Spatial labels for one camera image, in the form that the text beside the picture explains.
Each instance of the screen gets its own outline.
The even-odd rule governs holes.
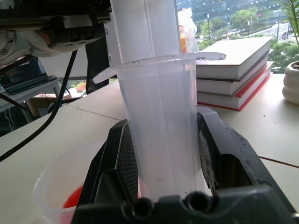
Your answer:
[[[35,57],[30,61],[0,75],[0,83],[3,88],[8,88],[44,76],[45,74],[46,72],[43,69],[41,62],[37,57]]]

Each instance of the book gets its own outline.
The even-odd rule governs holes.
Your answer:
[[[216,106],[240,111],[261,89],[261,87],[270,78],[270,67],[260,72],[256,77],[249,80],[246,85],[242,86],[234,96],[227,96],[214,93],[197,93],[197,101],[200,105]]]
[[[224,95],[232,95],[237,89],[239,89],[244,83],[251,77],[259,74],[264,68],[269,66],[267,64],[268,53],[264,55],[257,63],[255,63],[251,69],[249,69],[245,75],[241,77],[240,81],[219,81],[219,80],[197,80],[197,91],[218,93]]]
[[[204,52],[226,54],[219,61],[201,61],[197,64],[198,79],[230,79],[238,81],[270,50],[271,36],[219,41]]]

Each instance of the translucent plastic cup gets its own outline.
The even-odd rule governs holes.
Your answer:
[[[85,181],[91,161],[103,143],[75,149],[46,168],[34,187],[34,199],[50,224],[70,224],[76,207],[63,209]]]
[[[196,59],[224,54],[192,53],[124,63],[101,72],[99,83],[115,74],[125,102],[138,165],[141,196],[185,197],[204,190],[197,130]]]

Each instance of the plant pot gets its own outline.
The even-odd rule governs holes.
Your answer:
[[[285,86],[282,89],[282,94],[290,103],[299,105],[299,70],[292,68],[293,64],[299,64],[299,61],[293,62],[286,67]]]

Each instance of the plastic bag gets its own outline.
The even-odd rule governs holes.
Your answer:
[[[183,8],[182,11],[178,12],[178,24],[183,53],[194,53],[199,51],[195,39],[197,26],[194,24],[191,17],[191,8]]]

